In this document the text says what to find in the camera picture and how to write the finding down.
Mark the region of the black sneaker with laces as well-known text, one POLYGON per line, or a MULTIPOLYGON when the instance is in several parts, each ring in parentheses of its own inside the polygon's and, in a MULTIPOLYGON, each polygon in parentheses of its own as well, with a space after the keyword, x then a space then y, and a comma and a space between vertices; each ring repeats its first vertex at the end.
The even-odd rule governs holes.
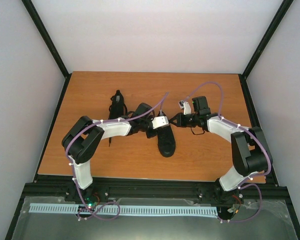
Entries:
POLYGON ((163 157, 169 158, 174 155, 176 141, 170 124, 157 129, 157 146, 163 157))

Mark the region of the black sneaker one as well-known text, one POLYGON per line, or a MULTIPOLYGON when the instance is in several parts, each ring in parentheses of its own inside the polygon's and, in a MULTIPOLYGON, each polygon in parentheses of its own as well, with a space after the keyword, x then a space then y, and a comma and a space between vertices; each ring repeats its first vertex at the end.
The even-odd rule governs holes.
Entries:
POLYGON ((128 113, 128 108, 125 104, 124 97, 120 90, 117 90, 115 94, 110 98, 110 100, 111 100, 111 105, 108 108, 109 120, 119 118, 128 113))

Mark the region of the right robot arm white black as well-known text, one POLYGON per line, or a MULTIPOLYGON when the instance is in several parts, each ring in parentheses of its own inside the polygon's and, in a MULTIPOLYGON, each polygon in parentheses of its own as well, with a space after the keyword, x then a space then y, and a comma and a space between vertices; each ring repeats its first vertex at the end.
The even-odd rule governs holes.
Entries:
POLYGON ((193 98, 192 104, 194 112, 187 101, 181 100, 179 106, 183 112, 171 118, 170 123, 179 128, 200 127, 231 144, 232 166, 214 183, 211 194, 215 201, 224 203, 248 180, 270 173, 273 160, 260 127, 241 126, 220 113, 212 113, 205 96, 193 98))

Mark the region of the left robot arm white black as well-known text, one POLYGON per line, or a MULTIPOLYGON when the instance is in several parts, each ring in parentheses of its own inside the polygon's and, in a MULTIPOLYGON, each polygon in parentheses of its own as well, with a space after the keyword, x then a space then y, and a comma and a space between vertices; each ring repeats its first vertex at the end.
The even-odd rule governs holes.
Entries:
POLYGON ((73 170, 76 195, 82 201, 93 198, 94 188, 90 161, 102 140, 114 137, 126 137, 145 132, 148 138, 156 135, 158 129, 165 127, 168 119, 159 114, 154 115, 154 108, 141 103, 133 112, 116 113, 110 119, 93 120, 82 116, 63 137, 61 145, 73 170))

